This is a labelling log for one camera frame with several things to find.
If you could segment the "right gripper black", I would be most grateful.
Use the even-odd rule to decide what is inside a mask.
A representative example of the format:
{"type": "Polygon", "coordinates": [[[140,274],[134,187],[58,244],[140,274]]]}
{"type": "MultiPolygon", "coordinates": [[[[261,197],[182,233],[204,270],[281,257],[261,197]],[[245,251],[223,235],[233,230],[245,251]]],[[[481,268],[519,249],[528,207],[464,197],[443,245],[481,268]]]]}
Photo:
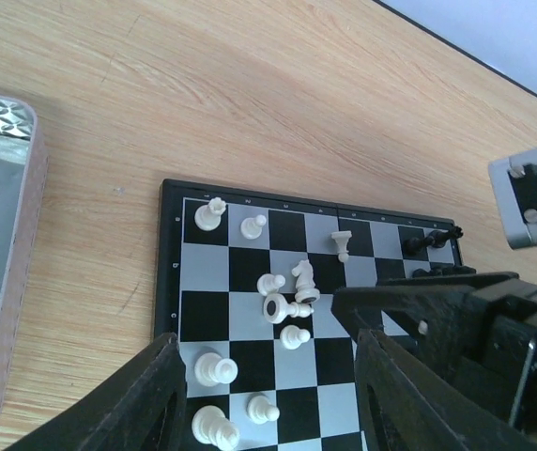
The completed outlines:
{"type": "Polygon", "coordinates": [[[537,432],[537,285],[516,272],[390,279],[374,287],[340,288],[331,313],[355,338],[382,330],[381,314],[411,334],[423,320],[466,345],[455,389],[522,432],[537,432]]]}

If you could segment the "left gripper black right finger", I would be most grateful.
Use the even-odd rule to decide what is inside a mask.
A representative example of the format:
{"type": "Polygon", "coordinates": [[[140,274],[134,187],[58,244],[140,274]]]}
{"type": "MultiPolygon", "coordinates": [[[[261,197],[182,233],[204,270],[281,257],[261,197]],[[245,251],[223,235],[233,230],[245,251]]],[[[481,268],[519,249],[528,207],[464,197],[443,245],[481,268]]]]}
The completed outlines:
{"type": "Polygon", "coordinates": [[[355,378],[370,450],[537,450],[380,331],[360,330],[355,378]]]}

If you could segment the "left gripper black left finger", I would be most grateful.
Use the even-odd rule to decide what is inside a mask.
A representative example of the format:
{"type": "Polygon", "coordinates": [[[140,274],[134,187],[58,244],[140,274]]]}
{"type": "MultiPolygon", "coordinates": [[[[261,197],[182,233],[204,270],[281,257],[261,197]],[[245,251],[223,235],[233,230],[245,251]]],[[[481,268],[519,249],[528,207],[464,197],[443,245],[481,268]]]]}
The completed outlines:
{"type": "Polygon", "coordinates": [[[176,334],[165,333],[9,449],[177,450],[185,406],[185,365],[176,334]]]}

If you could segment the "white king chess piece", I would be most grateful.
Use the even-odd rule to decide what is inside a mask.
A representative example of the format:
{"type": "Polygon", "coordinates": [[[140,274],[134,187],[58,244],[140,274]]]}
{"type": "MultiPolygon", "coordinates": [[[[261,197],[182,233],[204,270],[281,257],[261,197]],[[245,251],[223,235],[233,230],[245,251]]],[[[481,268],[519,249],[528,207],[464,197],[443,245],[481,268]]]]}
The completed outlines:
{"type": "Polygon", "coordinates": [[[206,387],[230,384],[238,376],[238,365],[234,360],[224,358],[216,352],[207,352],[195,362],[194,376],[206,387]]]}

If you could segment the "white rook chess piece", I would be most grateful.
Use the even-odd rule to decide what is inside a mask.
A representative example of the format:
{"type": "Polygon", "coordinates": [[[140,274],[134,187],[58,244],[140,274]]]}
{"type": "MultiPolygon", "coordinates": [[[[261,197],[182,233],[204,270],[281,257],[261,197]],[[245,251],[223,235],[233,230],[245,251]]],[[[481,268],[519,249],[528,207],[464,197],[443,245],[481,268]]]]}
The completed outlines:
{"type": "Polygon", "coordinates": [[[194,214],[195,224],[203,231],[215,230],[226,212],[226,202],[220,197],[213,197],[205,205],[199,207],[194,214]]]}

